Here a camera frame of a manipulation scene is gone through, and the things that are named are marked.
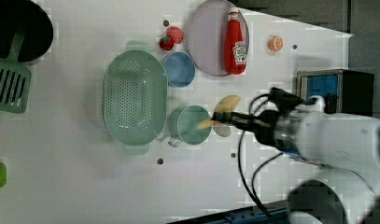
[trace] ketchup bottle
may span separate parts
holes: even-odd
[[[235,75],[243,73],[246,69],[246,43],[243,41],[238,17],[239,9],[231,7],[224,43],[225,69]]]

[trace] black cable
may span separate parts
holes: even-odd
[[[245,136],[245,132],[246,131],[243,131],[240,138],[239,138],[239,146],[238,146],[238,170],[239,170],[239,175],[242,179],[242,183],[243,185],[245,186],[245,189],[248,193],[248,195],[250,195],[251,199],[253,200],[253,202],[258,206],[258,208],[263,212],[263,214],[265,214],[265,216],[267,216],[269,219],[271,219],[271,221],[274,223],[274,224],[279,224],[275,219],[274,217],[268,212],[268,209],[266,209],[266,207],[263,205],[263,203],[261,202],[260,198],[256,195],[254,195],[250,189],[248,188],[248,185],[246,183],[246,180],[245,180],[245,175],[243,174],[243,170],[242,170],[242,162],[241,162],[241,148],[242,148],[242,141],[243,141],[243,137]]]
[[[277,153],[275,156],[273,156],[272,158],[268,159],[267,161],[265,161],[263,164],[261,164],[259,166],[259,168],[257,168],[257,170],[253,173],[253,176],[251,177],[251,189],[253,190],[253,194],[256,198],[258,198],[257,196],[257,192],[256,192],[256,189],[254,188],[254,181],[256,180],[256,175],[257,173],[262,169],[262,167],[264,167],[266,164],[268,164],[269,162],[271,161],[274,161],[276,160],[279,156],[283,155],[283,152],[280,152],[280,153]]]
[[[269,94],[268,93],[265,93],[265,94],[262,94],[262,95],[259,95],[259,96],[257,96],[256,98],[254,98],[252,101],[251,101],[251,103],[250,103],[250,106],[248,107],[248,114],[255,114],[258,110],[259,110],[259,108],[257,108],[255,111],[254,111],[254,113],[251,113],[251,108],[253,107],[253,105],[254,105],[254,103],[256,103],[256,101],[257,100],[259,100],[260,98],[262,98],[262,97],[268,97],[269,96]]]
[[[260,110],[260,108],[265,105],[268,100],[265,100],[263,101],[255,110],[253,113],[251,113],[251,107],[253,106],[253,104],[259,100],[260,98],[262,97],[266,97],[266,96],[269,96],[269,94],[263,94],[263,95],[260,95],[258,97],[256,97],[250,104],[250,106],[248,107],[248,112],[249,114],[256,114],[258,112],[258,110]],[[250,188],[248,187],[247,183],[246,183],[246,179],[245,179],[245,175],[243,174],[243,170],[242,170],[242,161],[241,161],[241,149],[242,149],[242,142],[243,142],[243,138],[245,137],[245,132],[246,131],[243,131],[240,138],[239,138],[239,144],[238,144],[238,170],[239,170],[239,175],[242,179],[242,183],[243,185],[245,186],[245,189],[248,193],[248,195],[250,195],[251,199],[254,201],[254,203],[258,206],[258,208],[263,212],[263,214],[265,214],[265,216],[267,216],[269,219],[271,219],[271,221],[274,223],[274,224],[278,224],[278,222],[274,219],[274,217],[268,212],[268,210],[266,209],[266,207],[263,205],[263,203],[260,201],[260,198],[257,196],[257,194],[253,194],[251,191],[250,191]]]

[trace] green spatula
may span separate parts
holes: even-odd
[[[0,60],[0,110],[11,113],[26,111],[31,72],[18,63],[25,29],[18,25],[11,49],[5,60]]]

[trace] light blue cup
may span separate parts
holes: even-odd
[[[169,54],[162,60],[162,64],[171,87],[186,87],[195,77],[195,64],[191,56],[184,52]]]

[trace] bottle cap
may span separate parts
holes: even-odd
[[[230,10],[228,11],[228,14],[232,13],[239,13],[239,9],[237,7],[231,7]]]
[[[237,20],[239,16],[239,9],[237,7],[231,7],[228,11],[228,21]]]

